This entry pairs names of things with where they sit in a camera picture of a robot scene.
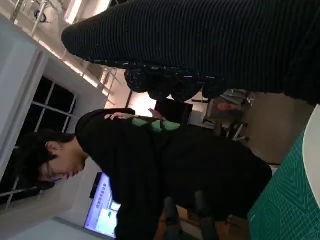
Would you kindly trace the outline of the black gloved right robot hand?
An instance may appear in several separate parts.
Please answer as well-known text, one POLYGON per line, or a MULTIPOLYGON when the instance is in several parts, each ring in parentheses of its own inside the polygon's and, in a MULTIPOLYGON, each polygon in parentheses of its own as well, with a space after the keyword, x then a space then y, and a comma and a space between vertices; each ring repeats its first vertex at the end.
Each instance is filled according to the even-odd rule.
POLYGON ((228 90, 320 102, 317 0, 132 0, 68 26, 65 48, 154 100, 228 90))

